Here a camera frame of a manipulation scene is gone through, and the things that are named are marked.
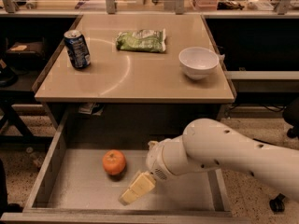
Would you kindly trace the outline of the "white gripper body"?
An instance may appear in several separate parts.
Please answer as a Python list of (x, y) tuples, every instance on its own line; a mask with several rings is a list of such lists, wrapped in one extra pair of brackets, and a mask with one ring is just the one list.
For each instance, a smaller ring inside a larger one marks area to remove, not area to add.
[(149, 149), (146, 166), (158, 181), (168, 181), (187, 170), (187, 154), (180, 137), (164, 139)]

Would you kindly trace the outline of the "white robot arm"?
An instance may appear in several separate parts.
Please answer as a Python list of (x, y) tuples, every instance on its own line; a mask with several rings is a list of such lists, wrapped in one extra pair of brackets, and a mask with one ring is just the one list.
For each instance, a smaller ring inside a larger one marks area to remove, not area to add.
[(299, 202), (299, 151), (258, 142), (213, 119), (196, 119), (183, 134), (150, 141), (146, 172), (138, 172), (119, 202), (127, 205), (158, 182), (219, 168), (251, 175)]

